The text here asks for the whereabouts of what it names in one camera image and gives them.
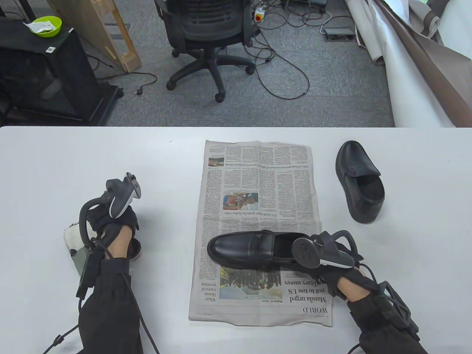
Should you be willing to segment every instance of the black cable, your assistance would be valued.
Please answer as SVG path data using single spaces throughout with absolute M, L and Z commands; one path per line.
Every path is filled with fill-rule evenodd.
M 54 340 L 54 342 L 52 342 L 52 344 L 49 346 L 48 349 L 46 349 L 42 354 L 46 354 L 48 353 L 52 348 L 54 348 L 55 346 L 58 346 L 59 344 L 61 344 L 63 341 L 64 341 L 64 338 L 66 336 L 68 336 L 69 334 L 71 334 L 72 332 L 74 332 L 77 328 L 79 328 L 79 325 L 77 324 L 76 326 L 74 326 L 73 328 L 71 328 L 70 330 L 68 330 L 66 333 L 64 333 L 63 335 L 58 335 L 56 337 L 56 339 Z
M 101 60 L 100 58 L 94 57 L 93 55 L 90 55 L 90 54 L 87 54 L 87 53 L 85 55 L 89 58 L 94 58 L 97 61 L 97 66 L 95 68 L 93 68 L 94 71 L 98 69 L 98 67 L 100 66 L 100 63 L 102 63 L 103 65 L 106 65 L 108 67 L 113 67 L 113 65 L 107 64 L 103 60 Z
M 351 350 L 349 352 L 347 352 L 347 354 L 352 354 L 354 350 L 356 350 L 357 348 L 359 348 L 361 346 L 361 344 L 356 344 L 354 345 Z
M 109 250 L 99 240 L 94 239 L 94 238 L 92 238 L 92 240 L 94 242 L 96 242 L 96 244 L 98 246 L 100 246 L 106 252 L 106 254 L 108 255 L 108 257 L 110 259 L 113 259 L 113 256 L 111 255 Z M 154 339 L 152 338 L 152 336 L 151 336 L 151 334 L 150 334 L 150 332 L 149 332 L 149 330 L 146 326 L 146 322 L 144 322 L 143 314 L 141 313 L 141 310 L 139 309 L 138 301 L 136 300 L 135 294 L 133 293 L 133 290 L 131 289 L 131 285 L 129 284 L 128 279 L 126 278 L 126 276 L 123 273 L 121 274 L 121 276 L 123 277 L 123 280 L 125 281 L 126 287 L 128 288 L 129 292 L 131 293 L 131 297 L 133 298 L 133 301 L 136 305 L 136 309 L 138 310 L 138 314 L 139 314 L 139 321 L 141 321 L 141 324 L 143 325 L 144 331 L 146 332 L 146 334 L 149 338 L 149 341 L 151 342 L 152 347 L 154 348 L 154 351 L 156 352 L 156 354 L 160 354 L 159 350 L 157 349 L 156 343 L 154 342 Z
M 97 80 L 110 80 L 110 79 L 113 79 L 115 77 L 119 77 L 119 76 L 126 76 L 126 75 L 131 75 L 131 74 L 140 74 L 140 75 L 150 75 L 152 77 L 154 77 L 154 80 L 147 83 L 147 84 L 144 84 L 144 85 L 141 85 L 134 93 L 137 94 L 137 95 L 142 95 L 143 94 L 143 87 L 145 86 L 148 86 L 148 85 L 152 85 L 152 84 L 155 84 L 157 82 L 157 76 L 152 74 L 152 73 L 141 73 L 141 72 L 138 72 L 138 71 L 133 71 L 132 73 L 122 73 L 122 74 L 116 74 L 116 75 L 111 75 L 111 76 L 106 76 L 106 77 L 100 77 L 100 78 L 97 78 Z
M 375 279 L 375 275 L 374 275 L 374 272 L 372 271 L 372 269 L 370 269 L 369 266 L 368 266 L 367 264 L 364 264 L 364 263 L 359 263 L 359 265 L 360 265 L 361 267 L 366 268 L 366 269 L 369 271 L 369 273 L 371 274 L 372 280 L 373 280 L 375 283 L 377 283 L 377 280 Z
M 321 28 L 320 28 L 320 34 L 326 34 L 326 31 L 323 33 L 323 26 L 324 25 L 327 25 L 329 22 L 331 22 L 331 20 L 334 20 L 335 18 L 340 18 L 340 17 L 352 18 L 352 16 L 349 16 L 349 15 L 332 16 L 330 19 L 323 22 L 323 24 L 321 25 Z
M 284 23 L 282 23 L 281 25 L 278 25 L 278 26 L 276 26 L 276 27 L 272 27 L 272 28 L 261 27 L 261 26 L 259 26 L 259 28 L 265 29 L 265 30 L 275 30 L 275 29 L 281 28 L 281 27 L 283 27 L 283 26 L 285 26 L 285 25 L 289 25 L 289 26 L 291 26 L 291 27 L 293 27 L 293 28 L 301 28 L 301 27 L 303 27 L 303 26 L 320 27 L 320 26 L 322 26 L 323 24 L 326 24 L 326 23 L 327 23 L 327 22 L 326 22 L 326 23 L 321 23 L 321 24 L 316 24 L 316 25 L 310 25 L 310 24 L 308 24 L 309 21 L 321 20 L 321 19 L 323 18 L 323 15 L 320 14 L 319 9 L 318 9 L 318 11 L 312 9 L 310 2 L 308 2 L 309 10 L 306 11 L 305 13 L 298 13 L 297 11 L 291 9 L 291 8 L 290 8 L 290 4 L 289 4 L 289 7 L 287 7 L 287 10 L 288 10 L 288 15 L 287 15 L 287 16 L 284 16 L 284 15 L 278 13 L 278 12 L 269 12 L 268 9 L 270 9 L 270 8 L 282 8 L 281 4 L 275 5 L 275 2 L 276 2 L 276 1 L 277 1 L 277 0 L 275 0 L 273 3 L 270 4 L 270 3 L 267 2 L 267 0 L 261 0 L 261 1 L 259 1 L 259 3 L 258 3 L 254 8 L 259 7 L 259 5 L 260 5 L 261 3 L 262 3 L 263 5 L 266 4 L 266 6 L 265 6 L 265 8 L 264 8 L 264 9 L 266 10 L 266 14 L 265 14 L 264 18 L 267 17 L 268 15 L 277 15 L 277 16 L 282 17 L 282 18 L 285 20 Z M 290 18 L 290 15 L 291 15 L 291 14 L 293 14 L 293 15 L 295 15 L 295 16 L 299 16 L 299 17 L 301 18 L 301 20 L 302 20 L 302 24 L 301 24 L 301 25 L 295 25 L 295 24 L 291 23 L 291 22 L 289 21 L 289 18 Z M 319 15 L 320 17 L 311 18 L 311 14 L 317 14 L 317 15 Z
M 269 42 L 267 41 L 267 38 L 265 37 L 265 35 L 264 35 L 264 33 L 263 33 L 262 31 L 261 31 L 261 36 L 264 38 L 264 40 L 265 40 L 265 42 L 266 42 L 265 44 L 259 42 L 257 39 L 255 39 L 255 40 L 256 40 L 257 43 L 266 46 L 266 48 L 255 47 L 256 49 L 259 49 L 259 52 L 258 52 L 256 55 L 251 54 L 251 53 L 247 50 L 246 47 L 244 47 L 244 50 L 246 51 L 246 53 L 248 53 L 248 54 L 251 55 L 253 58 L 255 58 L 255 62 L 256 62 L 255 71 L 256 71 L 256 74 L 257 74 L 257 78 L 259 79 L 259 82 L 261 83 L 261 85 L 263 86 L 263 88 L 264 88 L 268 93 L 270 93 L 272 96 L 277 97 L 277 98 L 280 98 L 280 99 L 282 99 L 282 100 L 287 100 L 287 101 L 296 100 L 297 98 L 300 98 L 300 97 L 302 97 L 302 96 L 305 96 L 305 95 L 308 93 L 308 90 L 310 89 L 310 79 L 308 78 L 308 76 L 307 76 L 307 75 L 303 72 L 303 70 L 301 70 L 298 66 L 296 66 L 295 64 L 293 64 L 293 63 L 290 62 L 289 60 L 285 59 L 285 58 L 282 57 L 280 54 L 278 54 L 278 53 L 276 52 L 276 50 L 270 46 Z M 269 51 L 269 52 L 270 52 L 270 56 L 268 56 L 268 57 L 261 57 L 261 52 L 264 51 L 264 50 Z M 285 61 L 286 63 L 290 64 L 291 66 L 293 66 L 295 69 L 297 69 L 299 72 L 302 73 L 302 75 L 305 77 L 306 82 L 307 82 L 307 84 L 308 84 L 306 90 L 305 90 L 302 94 L 300 94 L 300 95 L 298 95 L 298 96 L 296 96 L 296 97 L 282 97 L 282 96 L 279 96 L 279 95 L 273 93 L 271 90 L 269 90 L 269 89 L 267 88 L 266 85 L 264 85 L 264 83 L 263 83 L 262 80 L 261 80 L 261 76 L 259 75 L 258 66 L 264 65 L 264 64 L 267 64 L 267 63 L 271 62 L 274 57 L 279 57 L 279 58 L 281 58 L 283 61 Z M 264 62 L 257 64 L 257 60 L 258 60 L 258 59 L 262 59 L 262 60 L 264 60 Z

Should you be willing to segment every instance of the white table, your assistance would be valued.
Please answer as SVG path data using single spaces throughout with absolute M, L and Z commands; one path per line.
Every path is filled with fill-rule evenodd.
M 472 352 L 472 130 L 349 128 L 0 129 L 3 353 L 42 353 L 77 323 L 79 276 L 63 242 L 83 203 L 130 171 L 143 256 L 132 285 L 162 354 L 344 354 L 359 329 L 336 300 L 334 327 L 235 327 L 187 319 L 205 139 L 306 144 L 324 230 L 349 230 L 378 281 L 388 280 L 429 354 Z M 361 142 L 382 173 L 377 221 L 356 223 L 335 174 L 341 144 Z M 145 353 L 152 348 L 143 333 Z M 51 354 L 82 348 L 73 333 Z

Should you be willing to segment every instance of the black glove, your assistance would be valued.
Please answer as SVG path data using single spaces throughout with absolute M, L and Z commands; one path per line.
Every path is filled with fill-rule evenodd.
M 328 292 L 331 296 L 339 296 L 343 300 L 345 300 L 346 297 L 337 288 L 337 283 L 339 282 L 339 279 L 342 277 L 349 279 L 354 284 L 357 284 L 360 287 L 363 287 L 364 289 L 367 289 L 370 291 L 378 291 L 379 286 L 377 285 L 377 283 L 365 277 L 358 269 L 360 266 L 359 262 L 362 261 L 364 258 L 360 254 L 352 252 L 343 244 L 340 244 L 339 242 L 335 242 L 335 243 L 338 250 L 345 252 L 354 258 L 356 268 L 346 269 L 346 268 L 339 268 L 339 267 L 334 267 L 334 266 L 320 265 L 318 268 L 310 269 L 305 272 L 311 275 L 312 278 L 321 280 L 326 285 L 328 285 Z
M 87 220 L 98 237 L 101 237 L 108 224 L 128 225 L 133 231 L 133 237 L 135 236 L 136 230 L 139 230 L 138 218 L 131 208 L 131 205 L 126 208 L 125 212 L 119 218 L 113 219 L 110 216 L 108 207 L 100 204 L 87 212 Z

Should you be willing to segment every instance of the chair base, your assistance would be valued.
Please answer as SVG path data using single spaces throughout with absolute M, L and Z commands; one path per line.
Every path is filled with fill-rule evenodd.
M 215 95 L 215 100 L 218 103 L 222 103 L 225 99 L 226 92 L 223 85 L 223 80 L 221 80 L 221 75 L 219 74 L 218 67 L 221 65 L 236 65 L 246 68 L 246 73 L 248 75 L 254 74 L 255 63 L 248 58 L 236 57 L 233 55 L 224 55 L 220 54 L 222 48 L 213 48 L 213 49 L 204 49 L 199 51 L 187 51 L 182 54 L 188 54 L 194 57 L 196 60 L 190 64 L 184 66 L 174 75 L 172 75 L 167 81 L 166 87 L 168 90 L 173 90 L 176 87 L 177 81 L 180 79 L 189 76 L 197 71 L 202 69 L 208 69 L 215 80 L 216 87 L 218 88 L 218 93 Z M 172 50 L 172 56 L 177 58 L 181 54 L 176 49 Z

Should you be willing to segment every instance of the black loafer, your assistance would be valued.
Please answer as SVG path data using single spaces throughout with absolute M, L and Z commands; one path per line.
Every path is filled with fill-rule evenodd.
M 212 238 L 207 252 L 216 263 L 232 269 L 292 268 L 297 264 L 292 244 L 301 237 L 309 239 L 308 235 L 299 232 L 233 232 Z
M 385 190 L 379 170 L 357 141 L 347 141 L 339 149 L 336 174 L 353 219 L 363 224 L 373 222 L 382 208 Z

